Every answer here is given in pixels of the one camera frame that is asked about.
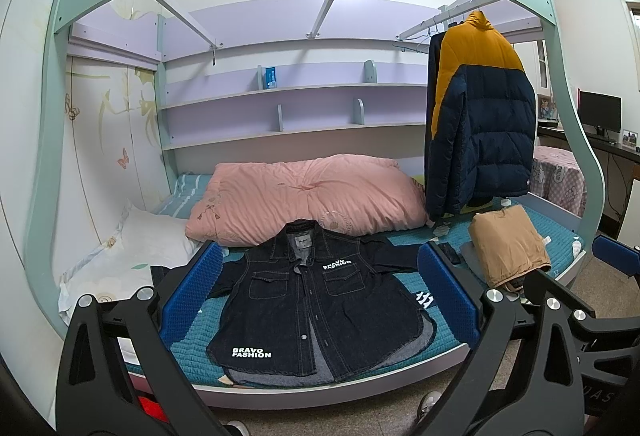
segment white printed logo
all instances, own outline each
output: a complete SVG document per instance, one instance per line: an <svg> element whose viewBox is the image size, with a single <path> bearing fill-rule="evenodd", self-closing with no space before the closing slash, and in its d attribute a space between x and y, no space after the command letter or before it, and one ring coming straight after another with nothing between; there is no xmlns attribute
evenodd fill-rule
<svg viewBox="0 0 640 436"><path fill-rule="evenodd" d="M345 261L343 259L339 259L335 262L332 262L331 264L323 266L322 268L324 268L325 270L331 270L332 268L337 268L338 266L342 266L344 264L351 264L351 261Z"/></svg>
<svg viewBox="0 0 640 436"><path fill-rule="evenodd" d="M260 348L234 348L231 356L238 358L271 358L271 353L265 353Z"/></svg>
<svg viewBox="0 0 640 436"><path fill-rule="evenodd" d="M425 310L429 306L431 306L431 303L433 302L433 295L431 295L430 293L425 293L423 291L417 294L415 298L418 301L418 304L421 305L422 308Z"/></svg>

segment puffer jacket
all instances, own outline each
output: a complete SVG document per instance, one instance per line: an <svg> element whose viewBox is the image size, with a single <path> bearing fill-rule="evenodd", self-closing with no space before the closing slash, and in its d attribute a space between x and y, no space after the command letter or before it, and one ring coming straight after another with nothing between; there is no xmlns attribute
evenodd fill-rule
<svg viewBox="0 0 640 436"><path fill-rule="evenodd" d="M484 13L473 12L447 30L425 148L432 220L460 213L472 198L527 193L535 112L535 92L520 58Z"/></svg>

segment red object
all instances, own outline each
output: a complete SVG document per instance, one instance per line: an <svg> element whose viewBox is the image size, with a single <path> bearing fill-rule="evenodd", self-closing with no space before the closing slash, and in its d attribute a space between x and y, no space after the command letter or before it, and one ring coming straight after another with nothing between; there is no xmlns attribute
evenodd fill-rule
<svg viewBox="0 0 640 436"><path fill-rule="evenodd" d="M145 398L144 396L139 396L138 399L140 400L140 405L142 406L142 409L144 409L149 416L153 416L158 420L169 423L169 419L166 417L166 414L162 410L162 407L160 407L159 403L152 402L151 400L149 400L148 398Z"/></svg>

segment folded beige pants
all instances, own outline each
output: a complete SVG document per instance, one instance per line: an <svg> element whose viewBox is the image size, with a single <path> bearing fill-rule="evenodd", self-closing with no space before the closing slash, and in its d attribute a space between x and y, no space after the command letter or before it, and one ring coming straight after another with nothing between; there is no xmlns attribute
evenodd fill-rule
<svg viewBox="0 0 640 436"><path fill-rule="evenodd" d="M522 205L476 214L469 234L486 282L492 288L532 270L551 268L542 236Z"/></svg>

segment shirt sleeve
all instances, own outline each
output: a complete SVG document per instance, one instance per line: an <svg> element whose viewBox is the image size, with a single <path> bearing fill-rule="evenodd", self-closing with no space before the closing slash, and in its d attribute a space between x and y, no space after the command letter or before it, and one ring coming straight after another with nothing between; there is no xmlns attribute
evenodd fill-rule
<svg viewBox="0 0 640 436"><path fill-rule="evenodd" d="M227 295L233 289L236 282L240 280L246 270L247 261L243 256L237 261L229 261L222 265L222 272L218 276L216 283L211 288L211 292L207 299L222 297Z"/></svg>
<svg viewBox="0 0 640 436"><path fill-rule="evenodd" d="M360 255L380 273L417 272L421 246L395 246L383 236L367 236L360 239Z"/></svg>

